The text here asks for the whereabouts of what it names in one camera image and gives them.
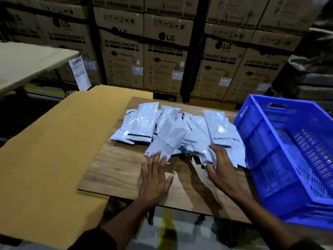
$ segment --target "pile of white packages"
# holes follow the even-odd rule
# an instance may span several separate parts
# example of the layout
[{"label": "pile of white packages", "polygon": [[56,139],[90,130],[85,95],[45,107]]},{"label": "pile of white packages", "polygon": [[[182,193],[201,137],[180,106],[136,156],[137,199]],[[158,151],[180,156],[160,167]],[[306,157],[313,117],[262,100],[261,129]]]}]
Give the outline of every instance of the pile of white packages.
[{"label": "pile of white packages", "polygon": [[133,145],[149,143],[145,155],[161,150],[161,157],[184,153],[197,156],[202,165],[216,167],[216,155],[208,146],[216,144],[226,148],[234,167],[246,167],[245,146],[236,127],[229,123],[224,112],[203,110],[203,116],[179,113],[181,109],[161,106],[159,103],[140,104],[128,110],[123,125],[111,139]]}]

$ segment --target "forearm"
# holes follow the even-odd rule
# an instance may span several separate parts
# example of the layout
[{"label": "forearm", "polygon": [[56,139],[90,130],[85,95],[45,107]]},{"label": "forearm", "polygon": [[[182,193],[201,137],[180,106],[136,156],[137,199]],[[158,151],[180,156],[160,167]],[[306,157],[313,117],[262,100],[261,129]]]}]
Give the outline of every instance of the forearm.
[{"label": "forearm", "polygon": [[273,239],[281,249],[289,249],[301,240],[275,215],[258,204],[244,189],[230,190],[227,195],[242,209],[252,224],[261,232],[266,243]]},{"label": "forearm", "polygon": [[149,209],[150,206],[145,199],[138,197],[130,206],[102,227],[116,241],[118,250],[126,248]]}]

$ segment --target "crate handle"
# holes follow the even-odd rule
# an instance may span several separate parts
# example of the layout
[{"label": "crate handle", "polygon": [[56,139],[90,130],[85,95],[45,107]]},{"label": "crate handle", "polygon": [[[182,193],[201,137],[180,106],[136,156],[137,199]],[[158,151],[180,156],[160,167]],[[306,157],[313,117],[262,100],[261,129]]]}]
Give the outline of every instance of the crate handle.
[{"label": "crate handle", "polygon": [[275,104],[275,103],[270,103],[268,106],[270,108],[275,108],[275,109],[280,109],[280,110],[285,110],[287,108],[287,105],[284,105],[284,104]]}]

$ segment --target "barcode label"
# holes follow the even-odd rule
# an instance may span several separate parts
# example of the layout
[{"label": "barcode label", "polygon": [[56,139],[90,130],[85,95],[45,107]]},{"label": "barcode label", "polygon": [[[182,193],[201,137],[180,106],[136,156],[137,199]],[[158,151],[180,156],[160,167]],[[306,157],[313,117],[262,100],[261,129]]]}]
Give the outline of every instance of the barcode label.
[{"label": "barcode label", "polygon": [[86,66],[86,69],[89,69],[89,70],[98,70],[97,62],[96,61],[84,60],[84,64]]},{"label": "barcode label", "polygon": [[133,74],[134,75],[144,75],[144,68],[138,67],[138,66],[133,66]]},{"label": "barcode label", "polygon": [[257,89],[257,91],[264,91],[266,92],[270,88],[271,84],[269,83],[261,83]]},{"label": "barcode label", "polygon": [[86,68],[84,66],[82,57],[79,56],[69,61],[69,65],[72,68],[76,83],[79,90],[88,90],[91,87],[91,83],[88,78]]},{"label": "barcode label", "polygon": [[172,79],[181,81],[183,79],[183,74],[184,74],[184,72],[173,71],[172,72]]},{"label": "barcode label", "polygon": [[228,87],[231,83],[232,79],[229,78],[221,78],[219,86],[225,86]]}]

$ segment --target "stack of cardboard boxes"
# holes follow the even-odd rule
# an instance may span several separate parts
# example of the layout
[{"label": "stack of cardboard boxes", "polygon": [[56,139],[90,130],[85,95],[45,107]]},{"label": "stack of cardboard boxes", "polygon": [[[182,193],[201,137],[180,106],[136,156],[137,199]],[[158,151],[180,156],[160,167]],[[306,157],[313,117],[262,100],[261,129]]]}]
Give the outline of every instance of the stack of cardboard boxes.
[{"label": "stack of cardboard boxes", "polygon": [[249,94],[264,94],[326,2],[210,0],[206,45],[190,96],[243,103]]},{"label": "stack of cardboard boxes", "polygon": [[[1,1],[20,5],[19,9],[6,8],[12,18],[4,21],[11,41],[77,50],[82,55],[90,82],[95,85],[102,83],[101,68],[87,20],[88,7],[80,5],[81,0]],[[58,72],[63,81],[76,83],[68,63]],[[54,71],[45,73],[41,78],[58,80]]]},{"label": "stack of cardboard boxes", "polygon": [[93,3],[108,84],[178,95],[198,0]]}]

